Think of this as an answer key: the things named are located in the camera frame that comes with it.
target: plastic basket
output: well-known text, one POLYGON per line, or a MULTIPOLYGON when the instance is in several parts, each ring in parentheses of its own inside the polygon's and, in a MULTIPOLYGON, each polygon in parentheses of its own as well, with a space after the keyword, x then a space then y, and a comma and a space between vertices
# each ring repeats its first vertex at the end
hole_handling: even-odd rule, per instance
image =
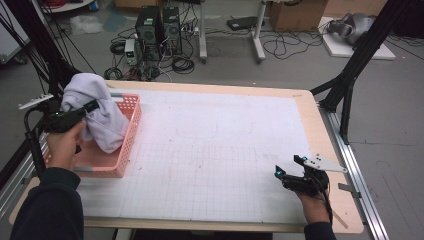
POLYGON ((84 142, 81 152, 75 155, 77 162, 74 172, 80 177, 121 178, 124 176, 141 118, 140 97, 137 94, 126 93, 112 94, 112 97, 123 98, 123 101, 116 102, 116 105, 130 120, 124 142, 111 154, 101 150, 94 140, 84 142))

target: grid paper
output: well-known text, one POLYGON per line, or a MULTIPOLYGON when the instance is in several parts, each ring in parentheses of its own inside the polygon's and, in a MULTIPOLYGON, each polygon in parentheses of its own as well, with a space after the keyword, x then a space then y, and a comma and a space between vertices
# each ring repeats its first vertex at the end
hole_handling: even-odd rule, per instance
POLYGON ((142 117, 122 179, 84 178, 86 216, 304 223, 275 165, 302 175, 310 156, 293 99, 120 90, 142 117))

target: human hand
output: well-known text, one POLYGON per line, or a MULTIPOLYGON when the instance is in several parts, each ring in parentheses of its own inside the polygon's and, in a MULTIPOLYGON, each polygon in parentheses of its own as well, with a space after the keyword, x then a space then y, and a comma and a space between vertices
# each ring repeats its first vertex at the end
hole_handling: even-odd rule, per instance
POLYGON ((303 214, 308 224, 330 222, 330 216, 328 215, 325 203, 319 195, 310 197, 304 193, 298 192, 296 192, 296 195, 302 202, 303 214))
POLYGON ((77 145, 82 145, 80 132, 85 128, 85 120, 75 124, 66 133, 50 133, 47 136, 51 158, 48 167, 59 167, 72 171, 75 165, 75 151, 77 145))

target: white cloth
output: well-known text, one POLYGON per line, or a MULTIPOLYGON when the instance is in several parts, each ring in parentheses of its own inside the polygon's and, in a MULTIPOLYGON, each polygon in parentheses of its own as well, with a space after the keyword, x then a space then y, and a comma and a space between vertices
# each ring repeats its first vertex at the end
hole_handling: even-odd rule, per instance
POLYGON ((87 127, 80 136, 84 141, 94 138, 104 152, 112 153, 122 145, 129 121, 112 100, 102 77, 92 73, 74 75, 64 90, 61 107, 67 112, 94 99, 99 108, 87 114, 87 127))

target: floor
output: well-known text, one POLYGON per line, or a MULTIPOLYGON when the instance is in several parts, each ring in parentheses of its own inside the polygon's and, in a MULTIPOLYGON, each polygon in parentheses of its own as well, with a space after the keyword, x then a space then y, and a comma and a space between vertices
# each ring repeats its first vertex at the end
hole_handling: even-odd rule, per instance
MULTIPOLYGON (((115 21, 119 24, 109 26, 109 31, 71 36, 93 69, 102 75, 111 67, 110 40, 120 31, 132 27, 135 21, 122 19, 126 13, 112 8, 96 13, 80 9, 62 14, 58 19, 79 14, 97 16, 101 23, 110 21, 111 17, 120 19, 115 21)), ((207 24, 227 29, 224 20, 208 20, 207 24)), ((270 29, 268 23, 264 29, 270 29)), ((262 42, 268 39, 272 38, 263 37, 262 42)), ((156 81, 310 90, 337 76, 348 61, 346 58, 330 57, 324 45, 320 45, 309 47, 305 53, 286 60, 278 60, 267 53, 267 59, 257 64, 249 38, 220 34, 208 35, 207 41, 209 57, 206 64, 199 61, 195 52, 193 73, 180 75, 170 72, 169 77, 161 75, 156 81)), ((418 240, 424 236, 424 192, 421 190, 423 180, 419 168, 420 157, 424 156, 424 127, 421 126, 424 111, 419 110, 424 102, 421 93, 424 89, 424 47, 395 42, 412 55, 389 42, 385 44, 396 59, 372 60, 360 75, 353 95, 349 140, 388 236, 391 239, 418 240)), ((299 51, 304 46, 291 46, 289 49, 299 51)), ((91 71, 77 57, 75 50, 71 50, 71 55, 78 59, 74 62, 78 69, 91 71)), ((24 139, 24 113, 17 109, 17 105, 39 93, 40 84, 31 64, 0 66, 1 168, 24 139)), ((316 100, 323 97, 325 95, 320 94, 316 100)), ((1 239, 8 238, 10 232, 10 224, 4 219, 0 222, 1 239)), ((113 229, 86 229, 86 239, 112 239, 112 235, 113 229)), ((273 238, 303 239, 303 235, 276 233, 273 238)), ((367 230, 359 235, 339 234, 337 238, 372 239, 367 230)))

